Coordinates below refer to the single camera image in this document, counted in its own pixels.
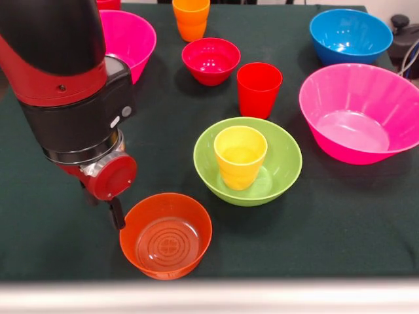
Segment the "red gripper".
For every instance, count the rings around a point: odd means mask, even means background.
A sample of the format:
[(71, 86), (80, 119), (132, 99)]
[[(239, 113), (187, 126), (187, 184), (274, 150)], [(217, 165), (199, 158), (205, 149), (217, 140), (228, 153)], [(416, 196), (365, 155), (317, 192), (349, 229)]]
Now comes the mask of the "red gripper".
[(137, 175), (137, 163), (128, 154), (107, 154), (97, 162), (83, 166), (59, 165), (67, 174), (80, 181), (85, 200), (97, 206), (99, 200), (109, 201), (114, 227), (122, 230), (125, 218), (117, 198), (128, 189)]

